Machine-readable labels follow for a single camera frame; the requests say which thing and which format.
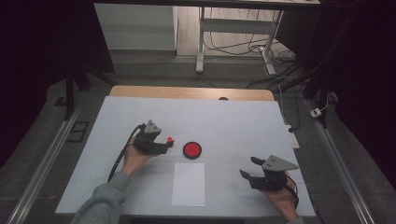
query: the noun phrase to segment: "black round object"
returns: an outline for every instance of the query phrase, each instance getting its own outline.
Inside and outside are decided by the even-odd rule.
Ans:
[[[188,142],[183,147],[183,154],[190,160],[195,160],[201,156],[202,148],[196,142]]]

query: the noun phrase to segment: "power strip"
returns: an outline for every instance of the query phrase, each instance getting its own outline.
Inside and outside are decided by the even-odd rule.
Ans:
[[[295,135],[293,132],[289,132],[289,129],[291,128],[291,126],[290,126],[290,125],[285,125],[285,127],[286,127],[286,131],[287,131],[288,134],[289,134],[289,139],[290,139],[290,142],[291,142],[291,147],[292,147],[292,148],[300,148],[300,145],[298,144],[296,135]]]

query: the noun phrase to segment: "white paper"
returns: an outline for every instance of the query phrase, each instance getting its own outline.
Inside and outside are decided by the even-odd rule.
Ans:
[[[175,163],[172,205],[205,206],[204,163]]]

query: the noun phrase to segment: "white power adapter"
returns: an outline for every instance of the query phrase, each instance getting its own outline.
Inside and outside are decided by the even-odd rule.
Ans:
[[[319,117],[320,115],[321,115],[321,112],[320,112],[320,110],[319,110],[318,108],[316,108],[316,109],[314,109],[314,110],[311,110],[311,116],[312,116],[312,117],[317,118],[317,117]]]

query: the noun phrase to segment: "person's right hand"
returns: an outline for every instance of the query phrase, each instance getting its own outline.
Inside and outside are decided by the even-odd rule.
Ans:
[[[287,185],[292,189],[296,187],[289,178]],[[260,190],[260,192],[267,196],[274,208],[286,221],[290,222],[298,218],[294,208],[294,198],[285,188],[277,191]]]

